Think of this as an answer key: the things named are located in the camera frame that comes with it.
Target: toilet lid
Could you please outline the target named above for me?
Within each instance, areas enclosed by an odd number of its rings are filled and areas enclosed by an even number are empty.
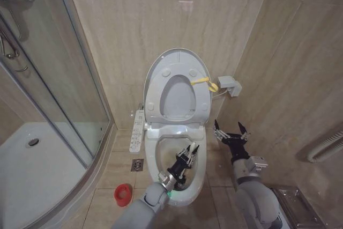
[[[205,124],[211,110],[207,83],[192,81],[209,77],[202,60],[187,49],[164,52],[151,66],[144,85],[145,119],[148,123]]]

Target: white shower base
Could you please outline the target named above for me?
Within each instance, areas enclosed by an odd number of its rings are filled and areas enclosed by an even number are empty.
[[[27,148],[33,138],[39,143]],[[58,204],[86,170],[48,123],[25,123],[0,147],[0,228],[23,228]]]

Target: bidet control panel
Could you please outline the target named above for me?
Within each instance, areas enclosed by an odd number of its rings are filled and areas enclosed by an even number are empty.
[[[130,142],[130,152],[139,153],[140,146],[143,141],[144,134],[144,109],[139,109],[136,111],[135,122],[133,123],[133,130]]]

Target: shower enclosure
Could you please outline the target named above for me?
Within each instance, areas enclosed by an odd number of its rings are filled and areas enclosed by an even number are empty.
[[[115,125],[72,0],[0,0],[0,48],[0,228],[34,228]]]

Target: tiled floor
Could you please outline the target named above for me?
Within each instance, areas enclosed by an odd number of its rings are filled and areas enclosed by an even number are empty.
[[[230,163],[224,158],[219,144],[206,130],[207,169],[203,190],[189,206],[166,206],[156,218],[155,228],[246,228],[244,218],[234,204],[234,188],[230,179]],[[111,228],[124,212],[113,199],[121,183],[133,187],[133,200],[139,198],[152,183],[144,164],[142,172],[131,172],[131,161],[145,158],[144,147],[139,155],[129,153],[131,130],[119,130],[107,167],[91,196],[63,226],[64,229]]]

